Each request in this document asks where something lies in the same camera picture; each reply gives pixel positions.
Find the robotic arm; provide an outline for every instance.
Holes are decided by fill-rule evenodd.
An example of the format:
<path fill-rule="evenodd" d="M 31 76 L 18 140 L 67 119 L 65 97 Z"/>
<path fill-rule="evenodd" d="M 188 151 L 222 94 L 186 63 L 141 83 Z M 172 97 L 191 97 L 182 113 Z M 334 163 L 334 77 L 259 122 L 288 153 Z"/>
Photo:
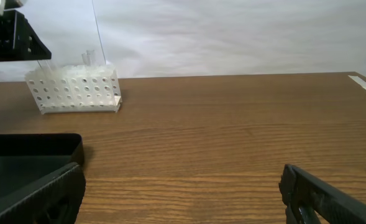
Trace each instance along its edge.
<path fill-rule="evenodd" d="M 21 0 L 0 0 L 0 62 L 52 57 L 24 15 L 14 10 L 23 4 Z"/>

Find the thin wire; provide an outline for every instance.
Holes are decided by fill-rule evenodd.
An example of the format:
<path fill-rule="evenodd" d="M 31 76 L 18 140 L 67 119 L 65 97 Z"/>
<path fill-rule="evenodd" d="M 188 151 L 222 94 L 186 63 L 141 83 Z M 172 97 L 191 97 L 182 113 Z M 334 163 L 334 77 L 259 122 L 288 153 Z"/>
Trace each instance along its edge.
<path fill-rule="evenodd" d="M 94 0 L 91 0 L 91 5 L 93 6 L 94 19 L 96 20 L 98 39 L 100 40 L 100 46 L 101 46 L 101 51 L 102 51 L 103 57 L 104 57 L 104 63 L 107 64 L 106 63 L 106 55 L 104 54 L 104 49 L 103 49 L 103 43 L 101 42 L 100 30 L 98 29 L 96 10 L 94 10 L 94 2 L 93 1 Z"/>

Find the brown tabletop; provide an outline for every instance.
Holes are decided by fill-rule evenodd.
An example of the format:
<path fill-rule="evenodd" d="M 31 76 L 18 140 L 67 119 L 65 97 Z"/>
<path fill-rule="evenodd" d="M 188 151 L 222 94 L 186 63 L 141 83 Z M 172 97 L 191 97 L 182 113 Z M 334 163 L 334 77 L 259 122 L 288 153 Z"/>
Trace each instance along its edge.
<path fill-rule="evenodd" d="M 0 83 L 0 133 L 79 133 L 77 223 L 284 223 L 295 164 L 366 203 L 366 90 L 348 75 L 122 79 L 118 113 L 41 115 Z"/>

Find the white plastic basket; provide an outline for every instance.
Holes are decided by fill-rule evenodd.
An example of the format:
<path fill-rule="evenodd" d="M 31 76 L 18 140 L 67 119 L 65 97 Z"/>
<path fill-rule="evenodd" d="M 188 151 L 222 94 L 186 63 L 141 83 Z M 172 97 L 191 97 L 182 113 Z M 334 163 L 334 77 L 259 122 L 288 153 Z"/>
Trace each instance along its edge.
<path fill-rule="evenodd" d="M 115 111 L 121 90 L 112 65 L 38 68 L 25 80 L 42 114 Z"/>

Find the wood grain surface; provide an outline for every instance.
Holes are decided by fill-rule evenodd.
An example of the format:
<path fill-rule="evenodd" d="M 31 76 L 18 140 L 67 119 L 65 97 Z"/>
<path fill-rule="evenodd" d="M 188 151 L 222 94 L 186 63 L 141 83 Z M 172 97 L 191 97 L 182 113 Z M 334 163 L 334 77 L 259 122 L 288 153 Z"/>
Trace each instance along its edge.
<path fill-rule="evenodd" d="M 295 164 L 366 203 L 366 91 L 318 73 L 120 80 L 118 113 L 41 115 L 0 83 L 0 133 L 79 133 L 77 223 L 284 223 Z"/>

